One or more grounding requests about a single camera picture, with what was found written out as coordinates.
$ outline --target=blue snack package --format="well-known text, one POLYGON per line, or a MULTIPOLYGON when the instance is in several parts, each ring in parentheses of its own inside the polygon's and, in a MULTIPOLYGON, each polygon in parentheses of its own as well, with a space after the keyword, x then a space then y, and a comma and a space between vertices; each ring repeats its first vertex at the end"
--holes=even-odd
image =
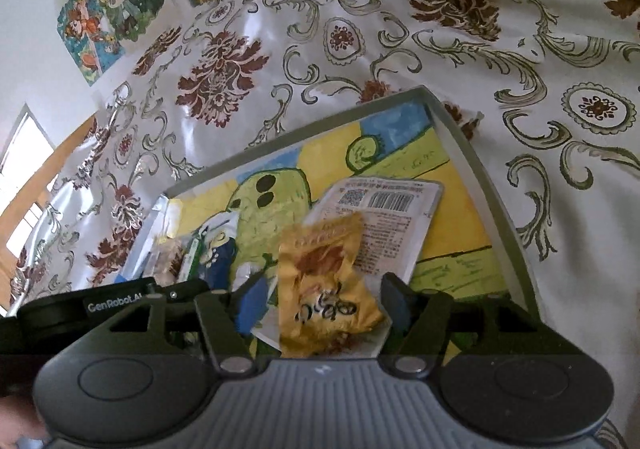
POLYGON ((198 277, 212 290, 228 290, 231 264, 238 252, 238 213, 215 214, 199 230, 203 240, 198 277))

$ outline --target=green cartoon character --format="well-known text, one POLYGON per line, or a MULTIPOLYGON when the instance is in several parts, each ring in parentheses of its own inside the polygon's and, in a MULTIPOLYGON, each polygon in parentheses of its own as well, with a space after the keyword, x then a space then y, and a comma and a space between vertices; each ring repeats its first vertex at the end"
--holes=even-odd
POLYGON ((311 209, 311 193, 300 169, 259 171, 239 185, 226 209, 240 214, 232 273, 246 262, 269 268, 278 257, 282 230, 302 221, 311 209))

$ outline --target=orange snack packet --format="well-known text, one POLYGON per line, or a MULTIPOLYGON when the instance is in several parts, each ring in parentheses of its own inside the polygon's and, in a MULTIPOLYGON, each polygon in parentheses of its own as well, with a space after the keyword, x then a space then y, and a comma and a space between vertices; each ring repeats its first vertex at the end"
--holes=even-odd
POLYGON ((351 335, 383 320, 378 304, 353 268, 364 223, 361 214, 282 235, 278 257, 278 313, 283 357, 339 351, 351 335))

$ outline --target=qr code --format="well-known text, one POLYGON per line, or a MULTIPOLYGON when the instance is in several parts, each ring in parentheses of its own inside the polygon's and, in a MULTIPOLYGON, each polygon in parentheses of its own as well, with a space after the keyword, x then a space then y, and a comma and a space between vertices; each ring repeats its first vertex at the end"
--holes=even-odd
POLYGON ((348 189, 347 192, 342 195, 338 204, 358 207, 366 194, 366 189, 348 189))

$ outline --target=floral fabric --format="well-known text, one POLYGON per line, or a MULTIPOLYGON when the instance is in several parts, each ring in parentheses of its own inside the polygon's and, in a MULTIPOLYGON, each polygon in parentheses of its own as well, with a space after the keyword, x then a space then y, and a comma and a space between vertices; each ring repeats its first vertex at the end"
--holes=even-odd
POLYGON ((97 116, 14 290, 113 283, 176 181, 424 84, 473 137, 545 321, 614 379, 616 427, 600 440, 623 448, 620 431, 640 447, 639 20, 637 0, 212 0, 158 38, 97 116))

